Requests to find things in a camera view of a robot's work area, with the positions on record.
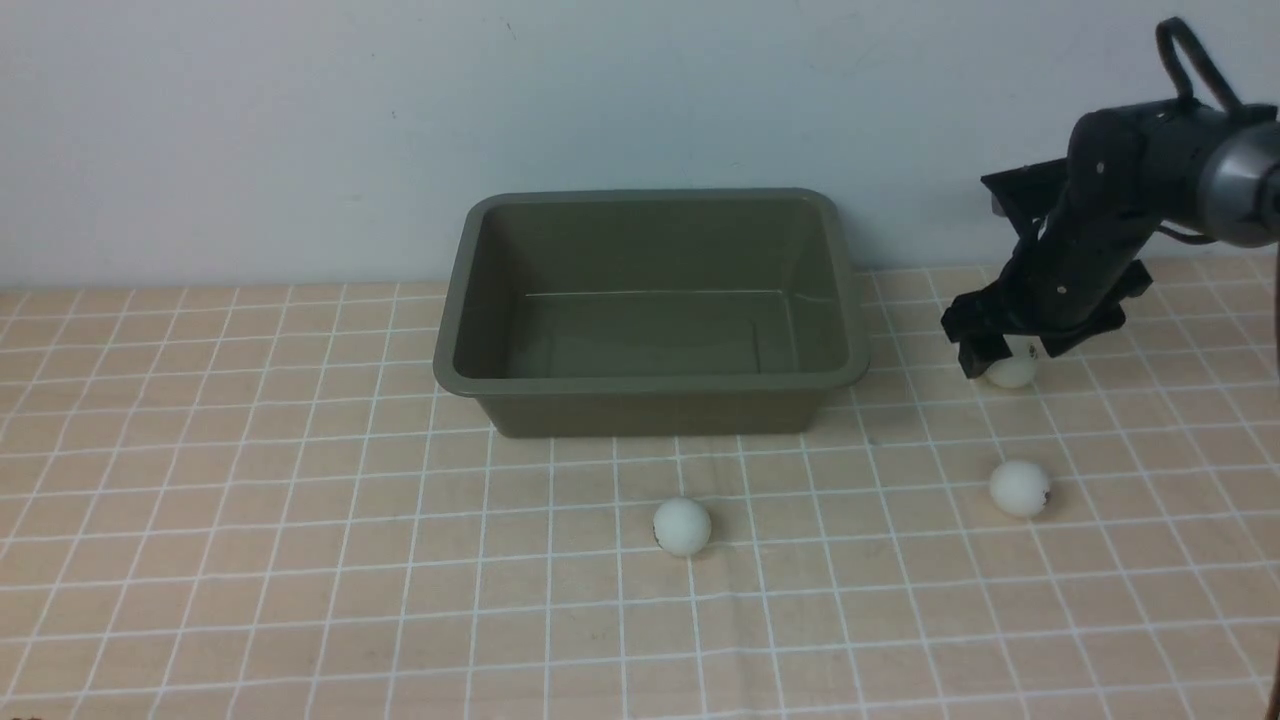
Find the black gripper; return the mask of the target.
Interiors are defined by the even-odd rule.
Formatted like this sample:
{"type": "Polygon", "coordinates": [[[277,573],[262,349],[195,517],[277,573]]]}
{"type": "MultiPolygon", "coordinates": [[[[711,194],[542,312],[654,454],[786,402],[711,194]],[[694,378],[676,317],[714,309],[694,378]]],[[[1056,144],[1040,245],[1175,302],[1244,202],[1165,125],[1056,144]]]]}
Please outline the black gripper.
{"type": "Polygon", "coordinates": [[[1068,182],[1023,236],[995,290],[959,295],[941,316],[968,379],[1010,359],[1005,334],[1039,337],[1059,357],[1120,331],[1123,301],[1153,283],[1138,254],[1169,223],[1196,227],[1196,191],[1216,145],[1202,104],[1137,104],[1085,114],[1068,142],[1068,182]]]}

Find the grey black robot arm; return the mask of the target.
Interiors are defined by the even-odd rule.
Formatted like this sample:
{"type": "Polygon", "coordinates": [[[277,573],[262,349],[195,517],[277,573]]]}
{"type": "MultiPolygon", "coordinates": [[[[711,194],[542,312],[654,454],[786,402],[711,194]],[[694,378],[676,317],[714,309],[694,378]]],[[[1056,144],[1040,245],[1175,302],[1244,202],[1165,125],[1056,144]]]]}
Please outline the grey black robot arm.
{"type": "Polygon", "coordinates": [[[942,315],[964,375],[1011,357],[1014,336],[1057,357],[1121,329],[1124,301],[1152,284],[1138,256],[1155,234],[1276,243],[1277,167],[1274,105],[1230,114],[1167,100],[1088,113],[1064,158],[984,176],[1018,242],[993,282],[942,315]]]}

